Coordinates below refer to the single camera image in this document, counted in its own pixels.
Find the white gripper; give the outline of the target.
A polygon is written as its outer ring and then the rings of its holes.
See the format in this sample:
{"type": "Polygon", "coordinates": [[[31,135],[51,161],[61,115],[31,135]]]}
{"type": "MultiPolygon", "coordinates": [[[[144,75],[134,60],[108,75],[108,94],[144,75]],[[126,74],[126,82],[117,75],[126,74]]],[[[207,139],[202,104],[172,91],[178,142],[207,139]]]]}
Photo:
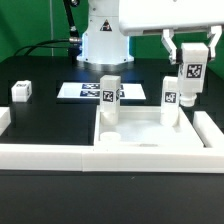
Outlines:
{"type": "Polygon", "coordinates": [[[216,57],[216,45],[224,25],[224,0],[119,0],[119,28],[125,36],[154,35],[161,41],[172,65],[181,62],[181,50],[173,42],[174,31],[208,29],[209,60],[216,57]]]}

